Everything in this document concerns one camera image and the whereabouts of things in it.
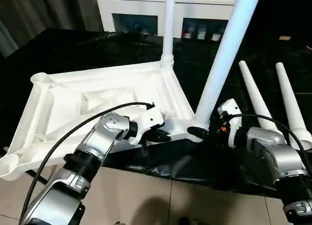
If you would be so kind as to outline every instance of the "robotic arm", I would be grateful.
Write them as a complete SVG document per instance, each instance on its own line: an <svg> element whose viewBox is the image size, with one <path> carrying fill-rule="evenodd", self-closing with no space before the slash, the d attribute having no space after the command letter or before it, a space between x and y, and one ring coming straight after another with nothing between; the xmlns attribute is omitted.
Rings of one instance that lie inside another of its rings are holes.
<svg viewBox="0 0 312 225"><path fill-rule="evenodd" d="M156 107L133 121L113 112L101 116L74 153L64 157L65 165L29 205L22 224L78 225L85 211L81 200L115 140L125 139L137 144L146 131L163 123L163 116Z"/></svg>
<svg viewBox="0 0 312 225"><path fill-rule="evenodd" d="M224 120L227 115L240 114L234 99L223 103L218 112ZM268 164L288 221L296 225L312 224L312 183L298 152L287 145L278 132L257 127L243 128L241 117L227 122L230 126L229 147L243 147Z"/></svg>

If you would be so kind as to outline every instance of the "black cable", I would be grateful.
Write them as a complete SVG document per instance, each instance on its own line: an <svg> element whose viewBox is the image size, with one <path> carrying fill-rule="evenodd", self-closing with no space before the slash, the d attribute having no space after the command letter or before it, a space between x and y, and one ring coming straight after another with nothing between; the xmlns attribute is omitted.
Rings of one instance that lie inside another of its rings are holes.
<svg viewBox="0 0 312 225"><path fill-rule="evenodd" d="M310 177L312 177L312 168L309 164L307 153L304 150L300 140L296 137L296 135L288 127L286 127L284 124L282 124L281 122L279 122L277 120L274 120L272 118L269 118L269 117L263 116L263 115L259 115L259 114L230 114L227 117L225 116L225 118L227 120L230 120L230 119L236 118L236 117L257 117L257 118L261 118L261 119L266 119L266 120L269 120L275 124L280 125L282 128L284 128L293 137L293 139L296 141L297 145L299 146L300 151L302 152L302 157L303 157L302 162L305 165L308 174L310 175Z"/></svg>
<svg viewBox="0 0 312 225"><path fill-rule="evenodd" d="M23 217L25 215L25 212L28 208L28 204L29 204L29 201L30 201L30 198L31 198L31 195L33 194L33 191L34 191L34 188L36 186L36 183L40 177L40 174L44 168L44 166L46 165L46 163L48 162L49 158L51 157L51 155L53 154L53 152L56 150L56 148L65 140L67 139L71 134L73 134L75 131L77 131L79 128L81 128L82 126L84 126L85 124L89 123L90 121L104 115L104 114L107 114L109 112L112 112L116 109L120 109L120 108L123 108L123 107L126 107L126 106L130 106L130 105L145 105L147 108L151 108L153 107L154 105L152 104L148 104L148 103L145 103L145 102L130 102L130 103L126 103L126 104L121 104L121 105L118 105L118 106L115 106L111 109L108 109L108 110L105 110L103 112L100 112L90 118L88 118L87 120L83 121L82 123L78 124L77 126L75 126L73 129L71 129L69 132L67 132L62 138L60 138L56 143L55 145L50 149L50 151L47 153L47 155L45 156L45 158L43 159L41 165L39 166L38 168L38 171L29 187L29 190L27 192L27 195L26 195L26 198L25 198L25 201L24 201L24 205L23 205L23 209L22 209L22 212L20 214L20 219L19 219L19 225L21 225L22 223L22 220L23 220Z"/></svg>
<svg viewBox="0 0 312 225"><path fill-rule="evenodd" d="M36 176L36 172L34 170L27 170L26 173L33 178ZM48 183L48 181L42 176L39 176L38 181L42 183L43 185L46 185Z"/></svg>

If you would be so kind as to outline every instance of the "white cabinet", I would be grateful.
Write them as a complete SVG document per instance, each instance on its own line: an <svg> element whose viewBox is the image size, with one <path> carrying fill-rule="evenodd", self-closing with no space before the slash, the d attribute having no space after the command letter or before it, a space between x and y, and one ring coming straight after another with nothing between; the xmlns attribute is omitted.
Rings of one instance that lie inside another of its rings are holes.
<svg viewBox="0 0 312 225"><path fill-rule="evenodd" d="M236 0L175 0L174 37L181 38L183 22L186 19L228 20ZM150 34L164 35L165 0L97 0L105 31L123 31L120 20L129 17L137 31L149 31ZM149 26L140 23L142 16L148 19Z"/></svg>

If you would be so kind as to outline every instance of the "floor tile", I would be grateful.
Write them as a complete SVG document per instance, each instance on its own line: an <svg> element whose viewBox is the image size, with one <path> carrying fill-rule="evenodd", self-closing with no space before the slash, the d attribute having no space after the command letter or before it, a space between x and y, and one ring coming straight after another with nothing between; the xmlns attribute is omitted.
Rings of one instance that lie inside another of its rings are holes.
<svg viewBox="0 0 312 225"><path fill-rule="evenodd" d="M103 167L83 204L82 225L166 225L171 181Z"/></svg>
<svg viewBox="0 0 312 225"><path fill-rule="evenodd" d="M265 198L268 206L271 225L289 225L283 211L283 203L280 199Z"/></svg>
<svg viewBox="0 0 312 225"><path fill-rule="evenodd" d="M43 176L47 177L51 167L44 169ZM0 214L19 219L23 203L33 178L24 173L20 178L14 181L5 181L0 179ZM43 184L37 183L33 197L34 198L43 189Z"/></svg>
<svg viewBox="0 0 312 225"><path fill-rule="evenodd" d="M16 219L11 219L0 215L0 224L1 225L18 225L19 221Z"/></svg>
<svg viewBox="0 0 312 225"><path fill-rule="evenodd" d="M181 217L207 225L270 225L263 197L173 182L169 224L177 225Z"/></svg>

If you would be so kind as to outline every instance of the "black plastic sheet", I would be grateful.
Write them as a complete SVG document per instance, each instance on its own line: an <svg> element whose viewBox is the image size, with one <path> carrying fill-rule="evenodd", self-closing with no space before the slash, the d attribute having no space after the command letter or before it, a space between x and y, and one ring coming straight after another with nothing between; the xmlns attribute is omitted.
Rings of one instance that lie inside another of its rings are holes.
<svg viewBox="0 0 312 225"><path fill-rule="evenodd" d="M195 111L218 49L217 42L175 40L174 71ZM6 71L1 86L2 129L0 145L8 146L30 94L30 77L99 67L160 60L162 37L47 30L8 57L1 68ZM245 60L273 118L287 124L275 64L283 62L309 130L311 53L274 46L252 48L243 42L216 107L234 98L242 113L254 113L238 62ZM212 114L211 126L218 124ZM258 126L257 119L243 119L243 126ZM105 165L156 177L206 185L219 190L277 197L266 165L245 152L222 147L217 139L202 143L180 140L110 154Z"/></svg>

